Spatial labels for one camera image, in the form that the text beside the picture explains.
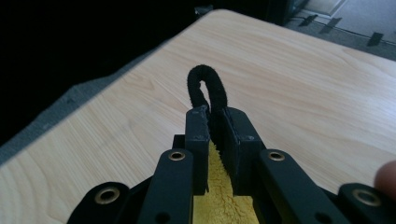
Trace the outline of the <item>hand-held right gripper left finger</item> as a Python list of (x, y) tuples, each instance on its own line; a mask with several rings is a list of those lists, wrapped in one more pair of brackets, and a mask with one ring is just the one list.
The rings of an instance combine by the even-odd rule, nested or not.
[(208, 154), (210, 134), (208, 107), (201, 105), (186, 113), (185, 133), (176, 134), (172, 148), (184, 148), (193, 156), (193, 194), (205, 195), (208, 190)]

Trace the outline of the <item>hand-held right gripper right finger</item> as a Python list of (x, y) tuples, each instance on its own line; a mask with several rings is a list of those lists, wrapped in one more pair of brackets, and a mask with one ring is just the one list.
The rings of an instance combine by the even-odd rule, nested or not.
[(253, 191), (253, 162), (264, 149), (264, 143), (245, 112), (228, 107), (223, 120), (222, 163), (231, 179), (233, 195), (249, 196)]

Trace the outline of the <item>black tape strip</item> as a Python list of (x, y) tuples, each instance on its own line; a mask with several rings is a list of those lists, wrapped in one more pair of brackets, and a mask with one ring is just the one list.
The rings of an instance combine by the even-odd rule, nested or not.
[(299, 26), (300, 26), (300, 27), (308, 26), (312, 21), (315, 20), (315, 18), (316, 18), (317, 16), (318, 16), (318, 15), (315, 14), (315, 15), (310, 15), (310, 16), (304, 18), (304, 20), (299, 24)]
[(332, 18), (327, 24), (325, 24), (319, 31), (321, 34), (328, 34), (341, 20), (341, 18)]
[(383, 36), (384, 35), (381, 33), (374, 32), (370, 37), (369, 41), (367, 42), (367, 46), (368, 47), (377, 46), (381, 42)]

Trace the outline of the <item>black cabinet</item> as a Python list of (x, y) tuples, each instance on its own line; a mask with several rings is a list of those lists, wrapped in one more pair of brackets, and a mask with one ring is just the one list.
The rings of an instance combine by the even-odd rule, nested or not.
[(309, 0), (214, 0), (216, 9), (228, 9), (258, 20), (284, 25)]

